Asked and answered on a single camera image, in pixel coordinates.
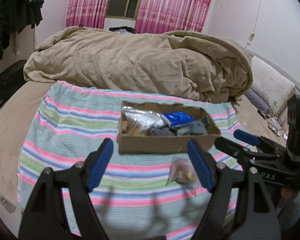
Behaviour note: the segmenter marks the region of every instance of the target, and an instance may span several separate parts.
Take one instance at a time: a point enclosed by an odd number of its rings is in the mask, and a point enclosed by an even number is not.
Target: metal bolt
[[[256,174],[256,173],[258,172],[258,170],[257,170],[256,167],[251,167],[251,168],[250,168],[250,172],[251,172],[252,174]]]
[[[50,174],[52,172],[52,168],[48,167],[43,170],[44,174]]]
[[[81,169],[84,166],[84,162],[77,162],[74,166],[78,169]]]
[[[222,170],[222,169],[224,169],[225,167],[226,167],[226,165],[225,165],[223,162],[218,162],[218,163],[217,163],[217,168],[218,168],[218,169]]]

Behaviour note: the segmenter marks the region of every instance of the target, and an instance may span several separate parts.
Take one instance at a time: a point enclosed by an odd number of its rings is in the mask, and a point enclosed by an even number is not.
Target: blue packet
[[[167,122],[172,129],[191,125],[194,119],[185,112],[177,112],[170,114],[162,114],[162,118]]]

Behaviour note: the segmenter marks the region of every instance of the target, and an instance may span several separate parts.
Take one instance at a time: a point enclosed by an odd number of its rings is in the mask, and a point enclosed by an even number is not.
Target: brown blanket
[[[251,86],[250,64],[240,45],[200,33],[119,34],[75,26],[46,39],[24,75],[26,81],[64,80],[220,103]]]

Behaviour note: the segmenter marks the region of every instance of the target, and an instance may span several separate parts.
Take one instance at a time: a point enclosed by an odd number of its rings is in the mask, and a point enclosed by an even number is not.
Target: cardboard box
[[[189,140],[196,139],[204,151],[208,151],[214,144],[217,137],[221,136],[219,128],[216,126],[211,116],[202,108],[194,106],[184,106],[182,104],[157,104],[143,103],[136,104],[123,101],[121,107],[130,106],[140,110],[151,110],[161,114],[183,111],[192,116],[195,120],[208,116],[210,125],[207,127],[206,135],[188,135],[188,136],[128,136],[124,132],[126,127],[125,116],[121,113],[118,128],[119,153],[183,153],[186,152],[186,146]]]

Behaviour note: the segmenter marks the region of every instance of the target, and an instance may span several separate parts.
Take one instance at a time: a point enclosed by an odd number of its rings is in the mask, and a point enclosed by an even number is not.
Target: curtain
[[[135,29],[139,33],[173,30],[201,32],[211,0],[141,0]]]
[[[69,0],[66,27],[83,24],[103,29],[108,0]]]

